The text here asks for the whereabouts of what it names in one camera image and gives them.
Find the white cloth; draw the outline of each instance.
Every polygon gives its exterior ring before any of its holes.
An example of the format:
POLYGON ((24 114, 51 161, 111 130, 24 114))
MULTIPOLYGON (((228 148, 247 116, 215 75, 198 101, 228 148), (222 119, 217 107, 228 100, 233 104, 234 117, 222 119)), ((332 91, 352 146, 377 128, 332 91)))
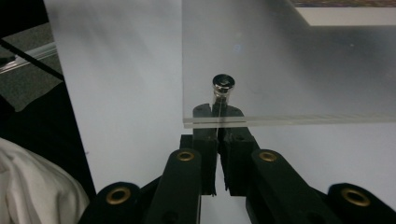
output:
POLYGON ((76 224, 88 203, 62 168, 0 138, 1 224, 76 224))

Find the clear acrylic sheet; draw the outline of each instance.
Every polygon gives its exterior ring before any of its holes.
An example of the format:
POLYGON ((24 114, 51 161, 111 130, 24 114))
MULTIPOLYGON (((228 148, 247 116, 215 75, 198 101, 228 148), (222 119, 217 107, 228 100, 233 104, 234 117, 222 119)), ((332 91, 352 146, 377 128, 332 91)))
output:
POLYGON ((309 26, 287 0, 183 0, 182 25, 186 128, 396 121, 395 26, 309 26), (193 117, 217 74, 244 117, 193 117))

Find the white table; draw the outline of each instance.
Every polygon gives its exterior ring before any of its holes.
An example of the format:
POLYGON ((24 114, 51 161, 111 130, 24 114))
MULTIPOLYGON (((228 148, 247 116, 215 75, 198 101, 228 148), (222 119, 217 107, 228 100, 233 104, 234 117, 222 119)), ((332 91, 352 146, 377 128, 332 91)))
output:
MULTIPOLYGON (((162 174, 182 124, 180 0, 45 0, 96 189, 162 174)), ((396 208, 394 123, 251 128, 313 187, 360 185, 396 208)), ((249 223, 244 199, 204 197, 201 223, 249 223)))

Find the metal screw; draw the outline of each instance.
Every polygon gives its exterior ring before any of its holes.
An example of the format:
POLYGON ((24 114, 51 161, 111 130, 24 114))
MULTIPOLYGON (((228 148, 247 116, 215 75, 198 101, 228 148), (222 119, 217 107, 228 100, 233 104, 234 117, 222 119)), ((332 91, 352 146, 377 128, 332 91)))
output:
POLYGON ((235 80, 233 80, 232 77, 225 74, 215 76, 213 78, 213 105, 217 104, 226 106, 230 99, 231 90, 234 86, 235 80))
POLYGON ((268 151, 260 153, 259 156, 263 161, 276 161, 277 159, 277 156, 274 153, 268 151))
POLYGON ((188 151, 182 151, 177 154, 177 159, 180 161, 191 161, 192 159, 194 159, 194 154, 188 151))
POLYGON ((120 204, 124 203, 131 197, 131 191, 126 188, 126 187, 118 187, 113 190, 111 190, 107 196, 106 196, 106 201, 109 204, 120 204))
POLYGON ((342 189, 341 194, 345 200, 357 206, 366 207, 371 203, 370 199, 367 198, 366 195, 356 189, 342 189))

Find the brass insert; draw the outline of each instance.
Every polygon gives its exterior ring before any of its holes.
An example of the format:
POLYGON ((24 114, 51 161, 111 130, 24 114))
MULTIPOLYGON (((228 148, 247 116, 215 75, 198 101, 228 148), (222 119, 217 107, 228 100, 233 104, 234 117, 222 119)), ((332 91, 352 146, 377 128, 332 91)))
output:
POLYGON ((194 154, 188 151, 183 151, 177 154, 177 159, 180 161, 190 161, 194 159, 194 154))
POLYGON ((272 152, 265 151, 260 153, 260 158, 264 161, 276 161, 277 156, 272 152))
POLYGON ((341 190, 341 194, 345 200, 357 206, 366 207, 370 205, 370 199, 358 190, 346 188, 341 190))
POLYGON ((109 204, 120 204, 124 203, 131 197, 131 191, 125 187, 118 187, 111 190, 106 197, 106 201, 109 204))

